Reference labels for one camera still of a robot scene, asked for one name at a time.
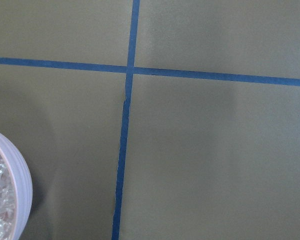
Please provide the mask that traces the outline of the pink ribbed bowl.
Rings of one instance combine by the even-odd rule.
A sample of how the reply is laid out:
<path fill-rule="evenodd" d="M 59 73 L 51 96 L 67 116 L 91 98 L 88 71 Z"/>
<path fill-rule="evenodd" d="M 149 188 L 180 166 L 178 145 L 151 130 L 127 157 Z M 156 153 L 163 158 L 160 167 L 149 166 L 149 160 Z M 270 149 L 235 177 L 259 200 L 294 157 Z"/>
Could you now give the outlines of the pink ribbed bowl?
<path fill-rule="evenodd" d="M 7 166 L 14 190 L 15 210 L 9 240 L 18 240 L 30 216 L 33 201 L 32 178 L 20 151 L 1 133 L 0 155 Z"/>

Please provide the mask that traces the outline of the clear ice cubes pile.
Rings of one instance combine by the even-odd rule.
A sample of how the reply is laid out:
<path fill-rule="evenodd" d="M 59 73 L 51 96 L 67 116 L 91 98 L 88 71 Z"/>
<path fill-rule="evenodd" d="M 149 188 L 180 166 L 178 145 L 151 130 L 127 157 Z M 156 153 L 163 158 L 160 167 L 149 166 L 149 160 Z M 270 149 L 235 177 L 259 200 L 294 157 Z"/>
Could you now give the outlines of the clear ice cubes pile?
<path fill-rule="evenodd" d="M 10 238 L 15 213 L 15 197 L 9 170 L 0 155 L 0 240 Z"/>

